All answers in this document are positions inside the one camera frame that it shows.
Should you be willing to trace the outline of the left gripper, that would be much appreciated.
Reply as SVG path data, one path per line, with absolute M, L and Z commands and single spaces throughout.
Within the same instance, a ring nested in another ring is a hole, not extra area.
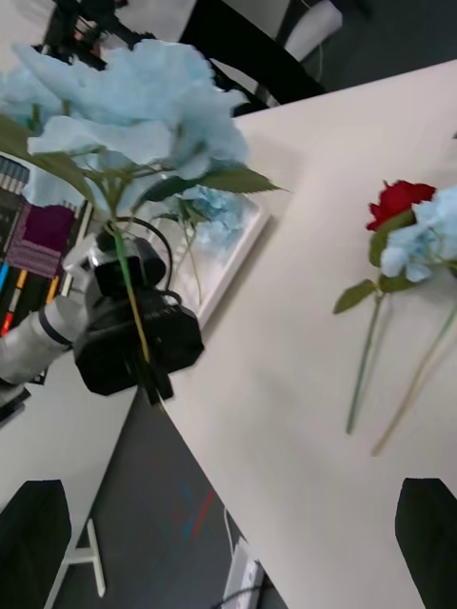
M 151 406 L 174 397 L 170 375 L 193 366 L 204 351 L 195 314 L 174 292 L 136 292 L 146 342 L 140 341 L 129 298 L 102 297 L 89 308 L 88 324 L 73 345 L 86 388 L 111 396 L 139 386 Z

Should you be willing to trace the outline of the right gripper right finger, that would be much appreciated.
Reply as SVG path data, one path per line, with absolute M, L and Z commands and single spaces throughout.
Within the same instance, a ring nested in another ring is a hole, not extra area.
M 426 608 L 457 604 L 457 500 L 439 479 L 406 479 L 395 538 Z

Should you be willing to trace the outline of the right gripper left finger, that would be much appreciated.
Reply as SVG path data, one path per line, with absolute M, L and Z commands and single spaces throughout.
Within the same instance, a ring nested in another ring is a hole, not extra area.
M 25 482 L 1 512 L 0 607 L 43 608 L 70 539 L 62 482 Z

